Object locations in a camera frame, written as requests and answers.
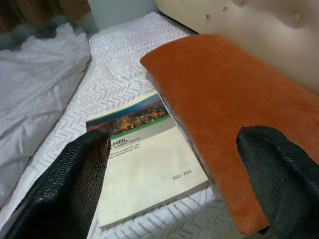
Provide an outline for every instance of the curtain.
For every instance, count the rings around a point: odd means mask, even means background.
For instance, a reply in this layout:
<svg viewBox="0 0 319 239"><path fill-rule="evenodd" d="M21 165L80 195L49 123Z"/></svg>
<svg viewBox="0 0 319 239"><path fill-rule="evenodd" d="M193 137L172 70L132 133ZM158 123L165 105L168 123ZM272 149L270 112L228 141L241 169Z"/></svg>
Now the curtain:
<svg viewBox="0 0 319 239"><path fill-rule="evenodd" d="M21 23L43 26L59 15L74 23L90 10L87 0L0 0L0 33Z"/></svg>

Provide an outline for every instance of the green stripe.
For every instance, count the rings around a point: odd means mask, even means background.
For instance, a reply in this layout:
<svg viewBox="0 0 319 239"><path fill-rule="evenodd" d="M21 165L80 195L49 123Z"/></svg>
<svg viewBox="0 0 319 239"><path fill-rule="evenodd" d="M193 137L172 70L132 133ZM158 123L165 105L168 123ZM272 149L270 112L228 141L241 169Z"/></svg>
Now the green stripe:
<svg viewBox="0 0 319 239"><path fill-rule="evenodd" d="M147 124L141 125L141 126L139 126L139 127L137 127L137 128L133 128L133 129L131 129L131 130L129 130L129 131L126 131L126 132L124 132L124 133L120 133L120 134L117 134L117 135L115 135L115 136L112 136L112 137L111 137L111 140L116 139L116 138L119 138L119 137L122 137L122 136L124 136L124 135L126 135L126 134L132 133L132 132L137 131L137 130L140 130L140 129L142 129L142 128L151 126L151 125L153 125L153 124L155 124L155 123L159 123L159 122L161 122L161 121L163 121L163 120L165 120L165 119L168 119L168 118L170 118L170 115L164 116L163 118L157 119L157 120L155 120L155 121L153 121L153 122L151 122L151 123L147 123Z"/></svg>

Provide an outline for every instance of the white bedsheet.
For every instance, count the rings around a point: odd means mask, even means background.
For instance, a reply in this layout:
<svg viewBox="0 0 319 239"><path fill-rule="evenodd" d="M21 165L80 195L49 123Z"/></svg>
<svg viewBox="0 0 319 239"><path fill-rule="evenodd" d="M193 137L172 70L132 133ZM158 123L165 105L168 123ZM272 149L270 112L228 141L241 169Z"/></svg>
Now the white bedsheet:
<svg viewBox="0 0 319 239"><path fill-rule="evenodd" d="M85 118L117 107L153 89L139 60L149 51L190 32L157 13L91 37L92 62L64 115L38 149L9 202L0 212L0 227L33 182L64 146L85 133ZM216 187L209 187L143 216L100 229L95 216L90 239L219 238L234 223Z"/></svg>

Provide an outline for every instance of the headboard button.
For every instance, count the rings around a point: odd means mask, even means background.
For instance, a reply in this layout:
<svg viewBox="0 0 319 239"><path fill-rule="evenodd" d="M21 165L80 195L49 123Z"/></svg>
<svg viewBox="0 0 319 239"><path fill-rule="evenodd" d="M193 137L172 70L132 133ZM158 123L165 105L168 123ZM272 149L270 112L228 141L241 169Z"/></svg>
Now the headboard button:
<svg viewBox="0 0 319 239"><path fill-rule="evenodd" d="M298 25L303 20L303 16L299 11L294 11L292 16L292 22L295 25Z"/></svg>

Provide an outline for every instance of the white blanket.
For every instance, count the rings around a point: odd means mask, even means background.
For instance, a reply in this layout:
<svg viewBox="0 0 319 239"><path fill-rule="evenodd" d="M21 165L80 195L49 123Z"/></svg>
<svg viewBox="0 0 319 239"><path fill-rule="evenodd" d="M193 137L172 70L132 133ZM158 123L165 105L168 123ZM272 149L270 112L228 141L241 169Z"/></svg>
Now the white blanket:
<svg viewBox="0 0 319 239"><path fill-rule="evenodd" d="M65 24L53 39L30 37L0 51L0 208L75 92L90 48Z"/></svg>

